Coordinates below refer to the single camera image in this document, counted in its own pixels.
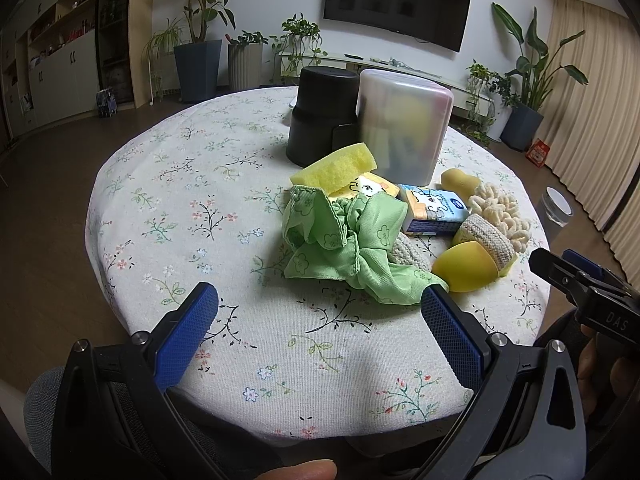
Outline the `person's right hand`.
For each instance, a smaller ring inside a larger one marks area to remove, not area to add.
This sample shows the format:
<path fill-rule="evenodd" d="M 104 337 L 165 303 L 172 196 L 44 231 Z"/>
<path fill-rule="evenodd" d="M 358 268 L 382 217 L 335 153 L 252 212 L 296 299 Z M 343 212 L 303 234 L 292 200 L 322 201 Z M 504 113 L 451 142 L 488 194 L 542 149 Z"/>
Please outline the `person's right hand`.
<path fill-rule="evenodd" d="M 612 394 L 627 400 L 639 381 L 639 360 L 596 330 L 582 324 L 588 341 L 578 358 L 577 382 L 582 408 L 589 417 Z"/>

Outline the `person's left hand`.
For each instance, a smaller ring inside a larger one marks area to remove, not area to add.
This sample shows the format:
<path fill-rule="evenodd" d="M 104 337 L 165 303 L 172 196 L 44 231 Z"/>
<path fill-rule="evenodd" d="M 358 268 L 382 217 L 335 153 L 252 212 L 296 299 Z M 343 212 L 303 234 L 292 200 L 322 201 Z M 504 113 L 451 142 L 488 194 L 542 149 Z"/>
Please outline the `person's left hand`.
<path fill-rule="evenodd" d="M 310 460 L 264 472 L 256 480 L 334 480 L 336 476 L 337 466 L 333 460 Z"/>

